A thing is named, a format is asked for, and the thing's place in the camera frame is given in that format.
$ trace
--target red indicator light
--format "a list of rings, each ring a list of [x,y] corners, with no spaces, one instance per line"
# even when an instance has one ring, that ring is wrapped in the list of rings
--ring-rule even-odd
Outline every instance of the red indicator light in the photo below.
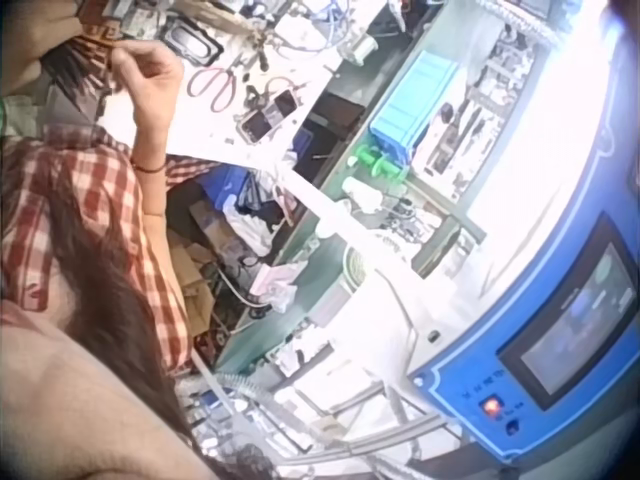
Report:
[[[482,404],[482,409],[487,415],[495,417],[502,410],[502,404],[497,398],[490,398]]]

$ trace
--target red plaid shirt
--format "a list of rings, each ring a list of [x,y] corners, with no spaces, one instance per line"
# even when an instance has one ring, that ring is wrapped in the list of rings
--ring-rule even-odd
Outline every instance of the red plaid shirt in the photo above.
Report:
[[[121,220],[125,247],[132,257],[131,284],[142,292],[155,318],[155,327],[167,370],[189,357],[186,316],[175,292],[164,279],[142,224],[142,193],[131,167],[130,150],[101,128],[53,126],[43,140],[6,137],[2,161],[21,158],[24,183],[15,216],[2,244],[5,297],[27,311],[43,312],[49,304],[51,272],[56,266],[50,241],[45,199],[36,193],[34,178],[40,169],[66,164],[87,228],[101,235],[109,224],[109,203]],[[168,157],[168,187],[204,173],[214,163]]]

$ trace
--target blue control panel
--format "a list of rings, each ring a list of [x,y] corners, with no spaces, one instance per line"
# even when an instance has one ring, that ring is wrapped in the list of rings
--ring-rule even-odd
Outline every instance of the blue control panel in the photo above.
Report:
[[[623,36],[599,134],[552,234],[477,324],[410,375],[505,463],[577,420],[640,358],[637,82]]]

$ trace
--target control button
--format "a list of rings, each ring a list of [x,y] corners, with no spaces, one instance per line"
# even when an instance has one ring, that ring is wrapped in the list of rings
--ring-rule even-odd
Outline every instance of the control button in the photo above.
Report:
[[[502,410],[502,407],[504,407],[504,402],[497,395],[492,395],[480,402],[480,408],[490,417],[496,417]]]
[[[520,422],[518,420],[511,420],[509,423],[507,423],[505,429],[507,430],[507,435],[515,435],[520,431]]]

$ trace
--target box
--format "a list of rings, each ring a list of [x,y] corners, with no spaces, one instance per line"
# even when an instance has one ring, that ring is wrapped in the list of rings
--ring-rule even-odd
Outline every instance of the box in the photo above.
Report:
[[[184,297],[189,333],[192,337],[197,337],[209,331],[215,298],[200,274],[198,265],[188,253],[191,245],[186,247],[185,243],[188,242],[171,230],[167,238],[171,263]]]

